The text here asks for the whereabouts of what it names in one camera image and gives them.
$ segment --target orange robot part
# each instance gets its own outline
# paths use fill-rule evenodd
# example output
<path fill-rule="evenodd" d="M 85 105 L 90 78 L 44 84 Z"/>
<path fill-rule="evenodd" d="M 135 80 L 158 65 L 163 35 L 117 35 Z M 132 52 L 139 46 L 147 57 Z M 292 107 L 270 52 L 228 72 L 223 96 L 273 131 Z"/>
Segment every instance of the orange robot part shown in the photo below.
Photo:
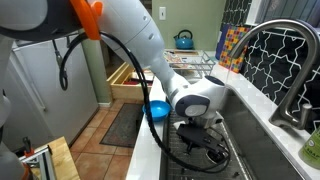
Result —
<path fill-rule="evenodd" d="M 102 14 L 102 2 L 94 2 L 90 6 L 85 0 L 70 0 L 81 25 L 91 40 L 100 40 L 97 19 Z"/>

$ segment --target kitchen sink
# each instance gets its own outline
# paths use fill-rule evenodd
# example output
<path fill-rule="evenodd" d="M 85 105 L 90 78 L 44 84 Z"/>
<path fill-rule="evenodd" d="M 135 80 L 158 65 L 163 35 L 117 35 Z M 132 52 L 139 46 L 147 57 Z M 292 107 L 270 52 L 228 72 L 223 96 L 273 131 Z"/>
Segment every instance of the kitchen sink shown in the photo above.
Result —
<path fill-rule="evenodd" d="M 228 167 L 218 174 L 206 174 L 183 169 L 162 155 L 160 179 L 303 179 L 233 90 L 227 91 L 219 112 L 224 121 L 213 127 L 224 134 L 229 144 L 231 161 Z M 175 133 L 173 123 L 182 120 L 187 121 L 171 112 L 164 124 L 163 141 L 177 157 L 205 167 L 210 162 L 206 151 L 194 148 L 186 154 L 187 145 Z"/>

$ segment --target black cable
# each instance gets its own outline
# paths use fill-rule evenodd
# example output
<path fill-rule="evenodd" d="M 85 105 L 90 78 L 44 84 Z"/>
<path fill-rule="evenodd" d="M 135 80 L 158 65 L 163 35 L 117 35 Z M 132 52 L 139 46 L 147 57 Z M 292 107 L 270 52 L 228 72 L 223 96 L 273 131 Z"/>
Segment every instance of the black cable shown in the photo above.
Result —
<path fill-rule="evenodd" d="M 68 89 L 68 75 L 67 75 L 67 70 L 66 70 L 66 63 L 67 60 L 71 54 L 71 52 L 74 50 L 74 48 L 77 47 L 78 44 L 80 44 L 83 40 L 88 39 L 88 36 L 86 33 L 81 33 L 79 34 L 71 43 L 69 44 L 69 49 L 64 55 L 61 65 L 60 65 L 60 71 L 59 71 L 59 81 L 60 81 L 60 86 L 62 90 L 67 90 Z"/>
<path fill-rule="evenodd" d="M 167 155 L 170 159 L 172 159 L 174 162 L 176 162 L 177 164 L 179 164 L 180 166 L 186 168 L 186 169 L 190 169 L 190 170 L 193 170 L 193 171 L 200 171 L 200 172 L 205 172 L 205 173 L 219 173 L 221 171 L 223 171 L 229 164 L 229 161 L 230 161 L 230 153 L 228 153 L 228 157 L 225 158 L 223 161 L 215 164 L 215 165 L 212 165 L 212 166 L 209 166 L 209 167 L 206 167 L 206 168 L 200 168 L 200 167 L 197 167 L 197 166 L 194 166 L 194 165 L 191 165 L 191 164 L 188 164 L 188 163 L 185 163 L 184 161 L 180 160 L 179 158 L 177 158 L 176 156 L 174 156 L 169 148 L 167 148 L 161 141 L 161 139 L 159 138 L 156 130 L 155 130 L 155 127 L 154 127 L 154 123 L 153 123 L 153 120 L 152 120 L 152 113 L 151 113 L 151 107 L 150 107 L 150 100 L 149 100 L 149 92 L 148 92 L 148 84 L 147 84 L 147 81 L 146 81 L 146 78 L 144 76 L 144 73 L 143 73 L 143 70 L 139 64 L 139 62 L 137 61 L 136 57 L 132 54 L 131 51 L 129 51 L 129 49 L 127 49 L 127 47 L 119 40 L 117 39 L 116 37 L 114 37 L 113 35 L 110 35 L 110 34 L 107 34 L 105 32 L 100 32 L 100 34 L 102 36 L 105 36 L 111 40 L 113 40 L 114 42 L 116 42 L 124 51 L 125 53 L 128 55 L 128 57 L 130 58 L 135 70 L 136 70 L 136 73 L 139 77 L 139 81 L 140 81 L 140 84 L 141 84 L 141 88 L 142 88 L 142 92 L 143 92 L 143 95 L 144 95 L 144 104 L 145 104 L 145 110 L 146 110 L 146 117 L 147 117 L 147 120 L 148 120 L 148 125 L 149 125 L 149 128 L 150 128 L 150 131 L 151 131 L 151 134 L 153 136 L 153 138 L 155 139 L 155 141 L 157 142 L 158 146 L 161 148 L 162 152 L 164 152 L 165 155 Z M 69 46 L 69 49 L 67 51 L 67 53 L 65 54 L 65 56 L 63 57 L 63 61 L 61 63 L 61 67 L 60 67 L 60 73 L 59 73 L 59 79 L 60 79 L 60 85 L 62 87 L 63 90 L 66 90 L 67 89 L 67 79 L 66 79 L 66 84 L 63 82 L 64 80 L 64 77 L 66 75 L 66 71 L 65 71 L 65 65 L 66 65 L 66 62 L 68 60 L 68 57 L 69 55 L 71 54 L 71 52 L 73 51 L 73 49 L 78 45 L 80 44 L 83 40 L 87 39 L 88 36 L 85 34 L 85 33 L 82 33 L 82 34 L 79 34 L 71 43 L 70 43 L 70 46 Z M 226 164 L 219 170 L 217 171 L 208 171 L 209 169 L 213 169 L 213 168 L 216 168 L 222 164 L 224 164 L 226 162 Z"/>
<path fill-rule="evenodd" d="M 0 127 L 0 145 L 2 142 L 2 135 L 3 135 L 3 126 Z"/>
<path fill-rule="evenodd" d="M 229 161 L 230 161 L 230 153 L 228 153 L 228 157 L 226 159 L 224 159 L 223 161 L 215 164 L 215 165 L 212 165 L 212 166 L 209 166 L 209 167 L 206 167 L 206 168 L 200 168 L 200 167 L 197 167 L 197 166 L 194 166 L 194 165 L 191 165 L 191 164 L 187 164 L 185 163 L 184 161 L 180 160 L 179 158 L 177 158 L 176 156 L 174 156 L 170 150 L 165 147 L 165 145 L 162 143 L 162 141 L 160 140 L 156 130 L 155 130 L 155 127 L 154 127 L 154 123 L 153 123 L 153 120 L 152 120 L 152 114 L 151 114 L 151 108 L 150 108 L 150 100 L 149 100 L 149 94 L 148 94 L 148 88 L 147 88 L 147 82 L 145 80 L 145 76 L 143 74 L 143 70 L 140 66 L 140 64 L 138 63 L 137 59 L 135 58 L 135 56 L 122 44 L 122 42 L 120 40 L 118 40 L 116 37 L 110 35 L 110 34 L 106 34 L 104 32 L 100 32 L 101 35 L 103 36 L 106 36 L 108 37 L 109 39 L 115 41 L 117 44 L 120 45 L 120 47 L 126 52 L 126 54 L 129 56 L 129 58 L 131 59 L 132 61 L 132 64 L 133 66 L 135 67 L 136 69 L 136 72 L 138 74 L 138 77 L 139 77 L 139 80 L 140 80 L 140 83 L 141 83 L 141 87 L 142 87 L 142 91 L 143 91 L 143 94 L 144 94 L 144 103 L 145 103 L 145 109 L 146 109 L 146 117 L 147 117 L 147 120 L 148 120 L 148 125 L 149 125 L 149 128 L 150 128 L 150 131 L 151 131 L 151 134 L 152 136 L 154 137 L 155 141 L 157 142 L 158 146 L 162 149 L 162 151 L 169 157 L 171 158 L 174 162 L 176 162 L 177 164 L 179 164 L 180 166 L 184 167 L 184 168 L 187 168 L 187 169 L 190 169 L 190 170 L 194 170 L 194 171 L 201 171 L 201 172 L 205 172 L 205 173 L 219 173 L 221 171 L 223 171 L 229 164 Z M 226 164 L 219 170 L 217 171 L 208 171 L 209 169 L 213 169 L 213 168 L 216 168 L 220 165 L 222 165 L 223 163 Z"/>
<path fill-rule="evenodd" d="M 54 50 L 58 51 L 58 47 L 57 47 L 56 41 L 54 39 L 52 39 L 52 44 L 53 44 Z"/>

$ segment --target gray refrigerator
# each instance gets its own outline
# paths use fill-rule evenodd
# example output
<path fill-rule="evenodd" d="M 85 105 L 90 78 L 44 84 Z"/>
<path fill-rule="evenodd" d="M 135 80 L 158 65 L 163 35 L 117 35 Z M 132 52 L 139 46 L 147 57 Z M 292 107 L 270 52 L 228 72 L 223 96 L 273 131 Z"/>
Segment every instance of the gray refrigerator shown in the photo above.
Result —
<path fill-rule="evenodd" d="M 56 43 L 64 55 L 67 38 L 57 39 Z M 3 142 L 10 150 L 22 147 L 25 136 L 34 147 L 61 136 L 70 144 L 97 111 L 81 44 L 70 55 L 66 68 L 69 87 L 63 91 L 51 41 L 13 48 L 4 86 L 12 104 L 3 132 Z"/>

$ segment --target kettle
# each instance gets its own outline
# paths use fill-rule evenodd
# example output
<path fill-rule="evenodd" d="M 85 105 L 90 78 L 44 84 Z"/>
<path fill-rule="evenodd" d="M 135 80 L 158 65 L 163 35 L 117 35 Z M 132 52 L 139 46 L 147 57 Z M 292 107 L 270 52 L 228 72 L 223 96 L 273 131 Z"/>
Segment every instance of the kettle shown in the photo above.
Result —
<path fill-rule="evenodd" d="M 182 33 L 189 33 L 189 36 L 190 37 L 187 37 L 187 36 L 182 36 L 181 37 L 181 34 Z M 178 35 L 174 36 L 173 37 L 176 41 L 176 48 L 177 49 L 193 49 L 193 40 L 192 40 L 192 32 L 187 30 L 187 29 L 184 29 L 182 31 L 179 32 Z"/>

